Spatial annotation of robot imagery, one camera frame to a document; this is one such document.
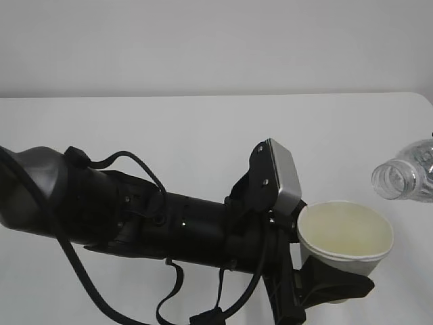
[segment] paper cup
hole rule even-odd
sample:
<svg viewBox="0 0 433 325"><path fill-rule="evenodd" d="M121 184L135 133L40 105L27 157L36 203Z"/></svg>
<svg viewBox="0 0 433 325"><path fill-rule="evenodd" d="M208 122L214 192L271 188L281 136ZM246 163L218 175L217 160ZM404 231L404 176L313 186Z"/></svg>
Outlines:
<svg viewBox="0 0 433 325"><path fill-rule="evenodd" d="M368 276L394 244L388 220L371 208L347 201L304 207L298 218L298 237L302 263L312 255L362 276Z"/></svg>

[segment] wire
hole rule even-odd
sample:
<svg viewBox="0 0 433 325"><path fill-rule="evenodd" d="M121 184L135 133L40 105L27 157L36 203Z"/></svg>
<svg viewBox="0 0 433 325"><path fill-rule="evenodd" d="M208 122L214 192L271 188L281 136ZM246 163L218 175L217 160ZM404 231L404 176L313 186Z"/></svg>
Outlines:
<svg viewBox="0 0 433 325"><path fill-rule="evenodd" d="M161 191L161 195L162 195L160 212L164 212L164 209L166 208L166 205L167 205L167 191L166 191L165 187L162 185L160 180L155 176L155 174L152 172L152 170L140 158L135 156L132 152L129 152L129 151L116 152L115 154L112 154L111 156L109 156L107 159L104 159L101 161L92 161L90 163L89 167L93 168L93 169L105 169L105 168L109 167L110 165L112 165L117 158L122 157L122 156L129 157L132 160L134 160L150 176L150 178L155 182L156 186L158 186L158 188Z"/></svg>
<svg viewBox="0 0 433 325"><path fill-rule="evenodd" d="M162 305L167 300L169 300L170 298L174 297L181 290L185 274L183 273L182 267L180 267L177 264L174 264L171 259L167 259L166 260L166 264L169 265L169 266L173 266L176 269L176 282L175 282L175 286L173 287L173 289L171 290L171 292L167 295L167 297L163 298L163 300L161 300L159 302L158 306L156 307L155 316L156 316L156 320L158 321L158 323L160 323L160 325L174 325L174 324L168 322L167 320L165 320L161 316L160 309L161 309Z"/></svg>
<svg viewBox="0 0 433 325"><path fill-rule="evenodd" d="M106 164L108 164L110 161L116 160L119 156L129 156L133 160L139 163L140 166L142 166L145 171L150 171L148 167L141 162L135 155L129 153L129 152L118 152L117 154L112 155L111 157L95 163L94 166L101 167ZM21 182L21 184L28 190L30 195L35 200L36 204L39 206L43 216L47 218L48 224L51 228L52 233L54 234L55 238L59 242L61 248L63 249L66 257L68 258L73 270L75 271L75 274L77 275L78 279L80 280L81 284L83 285L83 288L86 290L87 294L89 295L92 302L96 305L96 307L107 317L109 317L111 320L122 324L122 325L148 325L146 323L138 322L137 320L133 320L125 315L122 315L118 311L111 308L104 298L100 295L100 293L97 291L95 285L92 283L92 280L90 279L86 269L84 268L83 264L81 263L81 260L79 259L76 251L72 247L67 235L63 231L60 223L57 220L57 217L54 215L54 212L52 211L48 200L42 193L42 191L39 189L38 185L33 181L31 176L24 170L24 168L15 161L14 158L12 158L6 150L0 146L0 162L2 162L10 171L18 178L18 180ZM159 182L159 180L156 178L156 176L150 171L149 172L150 177L155 181L155 183L160 187L163 198L166 197L166 191L164 186ZM234 313L236 313L242 306L246 303L246 301L251 297L252 293L254 292L254 289L257 287L257 284L260 280L261 274L263 272L263 267L265 265L266 255L267 255L267 247L268 247L268 237L269 237L269 225L266 222L265 218L262 218L263 223L263 247L262 252L260 255L260 260L258 262L257 268L254 272L253 277L251 278L251 281L247 287L247 289L244 291L242 296L226 311L223 313L217 315L213 319L206 322L206 325L216 325L218 322L222 322L223 320L226 320L227 318L231 317Z"/></svg>
<svg viewBox="0 0 433 325"><path fill-rule="evenodd" d="M229 309L223 312L222 315L224 319L231 317L245 305L245 303L248 301L248 299L251 297L252 293L256 289L257 284L260 281L260 277L262 276L263 268L265 267L265 261L267 256L268 243L269 243L269 223L267 217L263 217L263 216L261 216L261 222L262 222L262 230L263 230L263 239L262 239L263 243L262 243L262 251L260 253L260 259L258 261L257 267L254 271L250 283L248 284L242 296ZM210 324L215 325L216 322L212 320Z"/></svg>
<svg viewBox="0 0 433 325"><path fill-rule="evenodd" d="M223 293L224 271L225 271L225 268L223 268L223 267L221 269L219 269L219 271L218 271L219 283L218 283L218 295L216 296L217 302L215 303L215 308L217 308L219 306L219 302L221 301L221 295Z"/></svg>

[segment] robotic arm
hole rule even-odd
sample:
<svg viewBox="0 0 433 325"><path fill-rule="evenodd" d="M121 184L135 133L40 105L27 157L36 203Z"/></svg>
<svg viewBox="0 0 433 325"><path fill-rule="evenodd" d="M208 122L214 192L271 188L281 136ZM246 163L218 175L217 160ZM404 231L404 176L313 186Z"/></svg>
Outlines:
<svg viewBox="0 0 433 325"><path fill-rule="evenodd" d="M129 156L155 183L119 171L101 171ZM135 155L119 152L92 162L73 147L60 154L46 147L13 153L0 147L0 222L13 230L56 237L92 300L119 324L139 325L111 309L91 283L70 241L90 251L121 257L166 259L221 270L252 273L250 285L229 309L216 306L190 318L191 325L225 324L248 300L263 277L275 324L305 321L305 309L320 303L358 298L374 287L364 276L334 269L309 257L293 269L290 243L298 242L297 216L306 204L292 155L273 139L259 143L248 172L224 203L167 193Z"/></svg>

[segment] plastic bottle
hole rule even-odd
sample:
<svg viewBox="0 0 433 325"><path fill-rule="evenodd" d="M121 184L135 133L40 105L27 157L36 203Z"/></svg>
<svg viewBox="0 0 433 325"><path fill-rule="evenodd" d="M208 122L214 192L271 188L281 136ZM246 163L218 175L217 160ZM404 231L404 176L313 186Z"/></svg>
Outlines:
<svg viewBox="0 0 433 325"><path fill-rule="evenodd" d="M374 190L388 200L433 202L433 139L410 144L371 176Z"/></svg>

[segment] white wall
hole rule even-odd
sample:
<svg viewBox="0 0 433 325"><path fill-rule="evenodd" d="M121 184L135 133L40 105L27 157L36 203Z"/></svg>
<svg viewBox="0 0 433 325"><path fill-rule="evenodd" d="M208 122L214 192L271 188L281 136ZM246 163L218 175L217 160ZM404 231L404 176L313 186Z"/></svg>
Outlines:
<svg viewBox="0 0 433 325"><path fill-rule="evenodd" d="M0 96L417 91L431 0L2 0Z"/></svg>

